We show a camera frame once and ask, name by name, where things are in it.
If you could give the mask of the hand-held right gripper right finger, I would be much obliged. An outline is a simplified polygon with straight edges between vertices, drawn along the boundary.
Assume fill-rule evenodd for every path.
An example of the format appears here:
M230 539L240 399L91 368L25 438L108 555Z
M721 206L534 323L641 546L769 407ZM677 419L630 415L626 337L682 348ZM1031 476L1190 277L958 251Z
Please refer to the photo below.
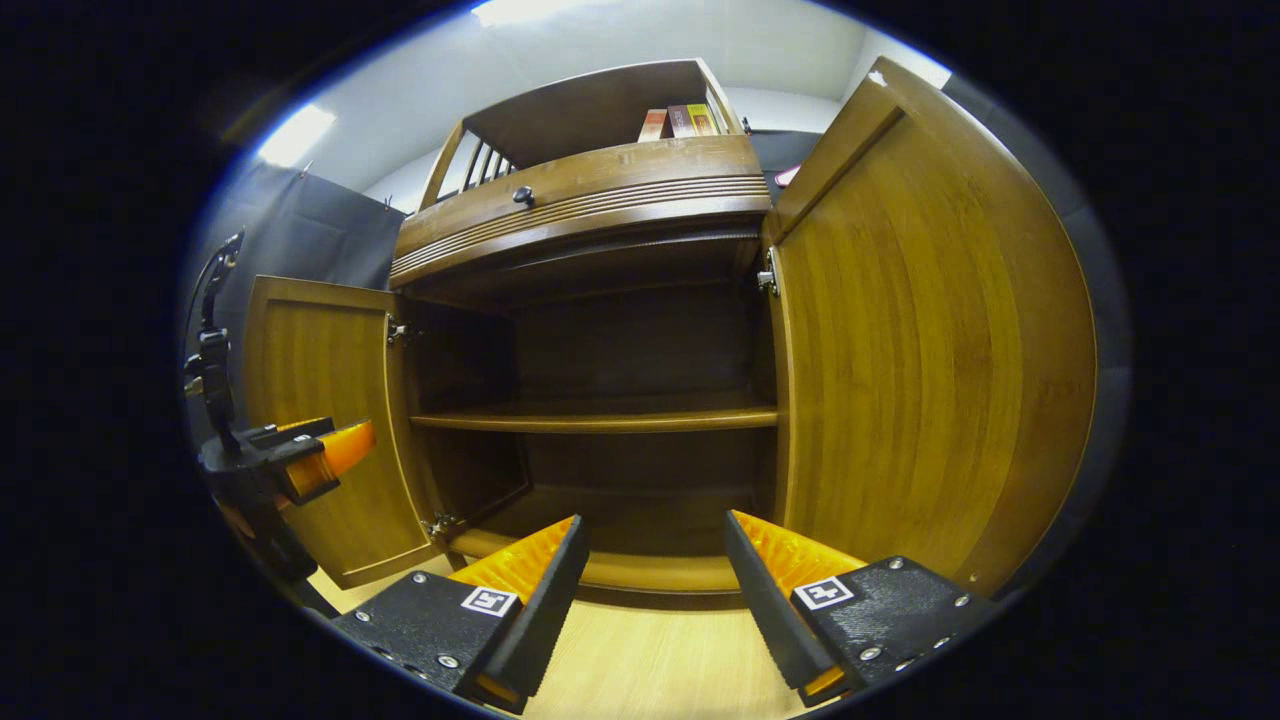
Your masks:
M724 512L724 552L771 657L805 706L890 685L1001 609L906 556L865 562L739 510Z

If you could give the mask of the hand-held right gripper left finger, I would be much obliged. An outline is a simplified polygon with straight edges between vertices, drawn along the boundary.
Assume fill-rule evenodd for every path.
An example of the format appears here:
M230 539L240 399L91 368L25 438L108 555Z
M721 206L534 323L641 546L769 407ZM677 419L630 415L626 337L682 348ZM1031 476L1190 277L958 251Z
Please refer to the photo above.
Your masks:
M521 714L589 559L579 515L449 575L415 571L333 619L355 648L431 691Z

